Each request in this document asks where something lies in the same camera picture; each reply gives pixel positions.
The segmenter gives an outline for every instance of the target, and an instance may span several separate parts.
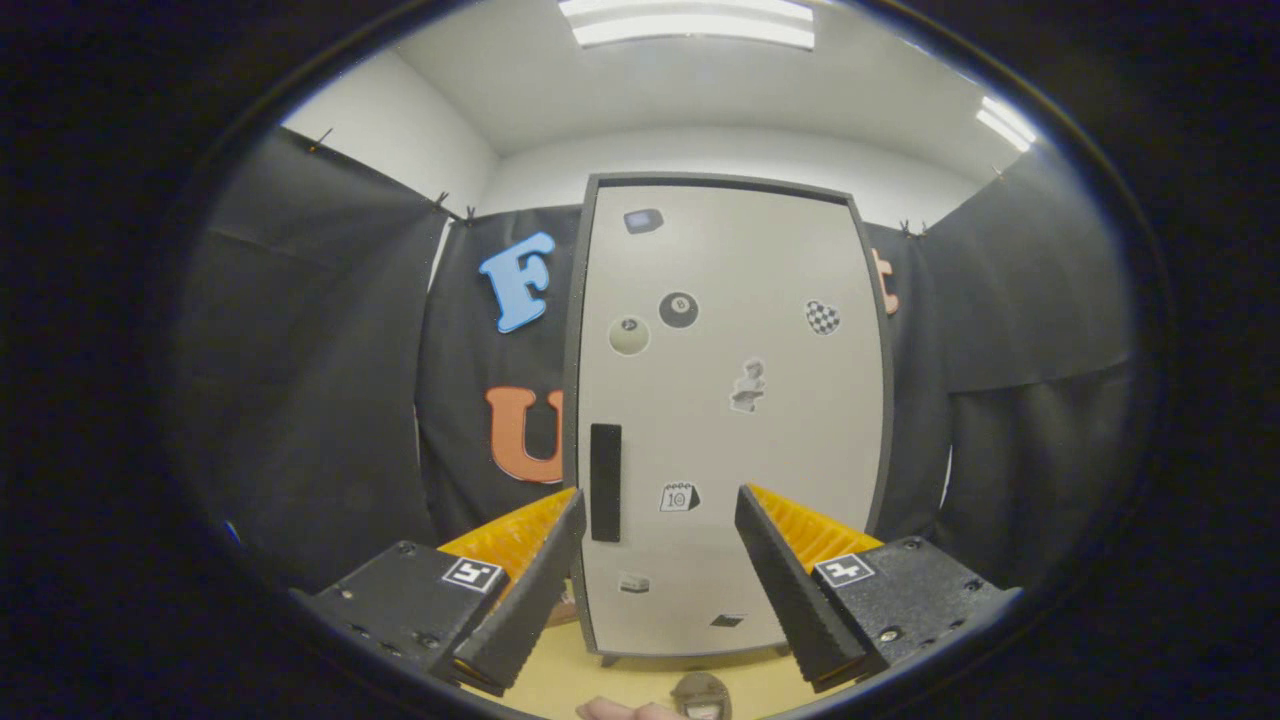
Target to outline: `screw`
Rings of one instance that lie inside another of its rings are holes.
[[[436,647],[440,646],[440,641],[433,638],[426,633],[413,633],[413,639],[417,641],[417,644],[428,650],[435,650]]]

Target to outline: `black door handle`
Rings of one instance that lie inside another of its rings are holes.
[[[622,539],[622,425],[591,423],[591,539]]]

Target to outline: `orange letter u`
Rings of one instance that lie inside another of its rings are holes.
[[[530,483],[558,483],[564,478],[561,464],[563,429],[561,427],[561,407],[564,393],[554,391],[547,396],[547,404],[556,409],[556,455],[539,460],[525,448],[525,413],[534,406],[538,396],[522,387],[495,387],[484,395],[493,409],[489,443],[493,448],[493,461],[517,480]]]

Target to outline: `mini refrigerator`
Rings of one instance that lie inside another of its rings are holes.
[[[733,528],[742,483],[874,533],[893,405],[876,273],[847,193],[589,179],[562,420],[588,506],[572,574],[589,650],[786,643]]]

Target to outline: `human hand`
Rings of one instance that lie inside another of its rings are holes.
[[[655,702],[632,710],[603,697],[580,705],[577,716],[582,720],[687,720],[675,710]]]

